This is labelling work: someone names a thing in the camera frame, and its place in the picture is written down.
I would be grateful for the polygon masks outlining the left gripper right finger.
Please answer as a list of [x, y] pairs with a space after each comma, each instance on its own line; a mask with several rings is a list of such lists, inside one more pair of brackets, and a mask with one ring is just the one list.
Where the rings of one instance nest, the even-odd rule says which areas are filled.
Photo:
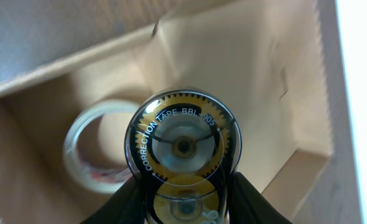
[[230, 224], [292, 224], [240, 172], [228, 184], [227, 207]]

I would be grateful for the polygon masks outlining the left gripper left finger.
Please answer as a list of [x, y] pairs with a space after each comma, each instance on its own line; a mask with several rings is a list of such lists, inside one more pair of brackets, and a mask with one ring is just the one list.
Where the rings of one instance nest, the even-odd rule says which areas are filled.
[[131, 177], [101, 208], [80, 224], [144, 224], [145, 219], [141, 180]]

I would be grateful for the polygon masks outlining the clear tape roll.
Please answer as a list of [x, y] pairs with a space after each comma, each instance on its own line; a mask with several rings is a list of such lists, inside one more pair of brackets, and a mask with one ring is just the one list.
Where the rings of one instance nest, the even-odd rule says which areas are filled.
[[63, 162], [70, 177], [82, 187], [98, 194], [113, 194], [132, 177], [130, 169], [95, 167], [80, 155], [77, 142], [82, 131], [94, 120], [113, 113], [132, 113], [139, 104], [128, 100], [101, 101], [82, 111], [70, 126], [63, 143]]

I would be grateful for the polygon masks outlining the brown cardboard box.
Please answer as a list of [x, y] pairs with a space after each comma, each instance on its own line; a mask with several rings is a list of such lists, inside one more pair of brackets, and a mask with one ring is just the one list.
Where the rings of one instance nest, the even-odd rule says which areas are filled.
[[0, 223], [78, 223], [109, 199], [66, 171], [65, 136], [104, 100], [203, 90], [238, 121], [238, 170], [292, 220], [333, 153], [315, 1], [196, 1], [0, 85]]

